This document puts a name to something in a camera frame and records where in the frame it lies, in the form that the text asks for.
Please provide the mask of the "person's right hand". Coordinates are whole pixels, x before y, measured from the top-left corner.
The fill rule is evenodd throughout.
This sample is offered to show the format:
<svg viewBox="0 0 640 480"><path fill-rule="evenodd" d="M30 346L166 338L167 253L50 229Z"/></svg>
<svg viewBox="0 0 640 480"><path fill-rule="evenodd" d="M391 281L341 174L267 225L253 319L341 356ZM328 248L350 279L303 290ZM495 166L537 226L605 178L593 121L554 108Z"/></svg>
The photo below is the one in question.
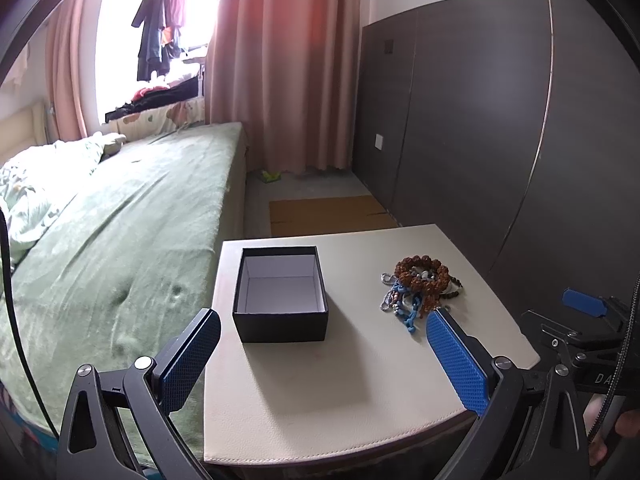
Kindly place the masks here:
<svg viewBox="0 0 640 480"><path fill-rule="evenodd" d="M596 422L597 416L604 403L602 394L594 394L582 413L586 430L589 431ZM639 437L640 414L639 410L631 410L620 413L615 425L605 434L607 437L617 434L623 439L633 439ZM597 466L608 454L608 447L605 438L602 437L602 430L599 430L588 445L589 465Z"/></svg>

